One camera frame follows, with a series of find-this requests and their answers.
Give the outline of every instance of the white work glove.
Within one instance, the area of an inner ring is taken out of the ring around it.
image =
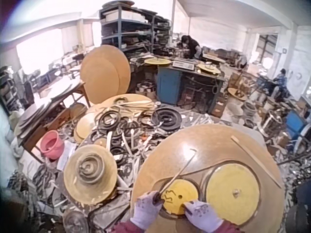
[[[197,228],[207,233],[216,231],[224,222],[219,218],[211,205],[194,200],[185,202],[187,219]]]
[[[156,205],[153,205],[153,198],[158,194],[156,191],[145,193],[137,198],[134,208],[134,217],[130,220],[136,226],[143,230],[147,230],[158,216],[164,201],[160,200]]]

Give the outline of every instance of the person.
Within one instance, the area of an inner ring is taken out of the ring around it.
[[[273,82],[280,88],[284,89],[287,85],[286,69],[282,69]]]
[[[237,60],[237,68],[238,69],[244,69],[247,66],[247,57],[240,53]]]
[[[137,199],[134,216],[125,223],[114,227],[113,233],[143,233],[157,218],[164,201],[153,204],[153,198],[158,192],[145,193]],[[242,233],[229,221],[219,218],[211,205],[194,200],[184,203],[186,217],[194,226],[207,233]]]
[[[287,98],[289,92],[287,90],[287,78],[286,78],[286,69],[282,69],[281,72],[273,79],[274,87],[269,90],[269,94],[280,101],[283,98]]]
[[[202,58],[202,48],[200,47],[199,43],[192,39],[189,35],[183,35],[181,37],[181,43],[183,47],[188,46],[190,50],[189,58],[190,59],[198,59]]]

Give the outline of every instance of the red sleeve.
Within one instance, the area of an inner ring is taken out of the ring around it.
[[[144,230],[136,226],[131,221],[121,222],[114,227],[112,233],[143,233]]]
[[[214,233],[243,233],[239,227],[227,220]]]

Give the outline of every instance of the workshop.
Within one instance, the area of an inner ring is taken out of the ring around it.
[[[311,0],[1,0],[8,233],[311,233]]]

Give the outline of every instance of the bright window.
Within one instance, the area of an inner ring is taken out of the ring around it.
[[[100,22],[92,23],[93,30],[93,42],[95,47],[99,47],[102,44],[102,26]]]
[[[25,74],[40,69],[47,71],[49,64],[64,55],[62,32],[54,29],[17,45],[17,54]]]

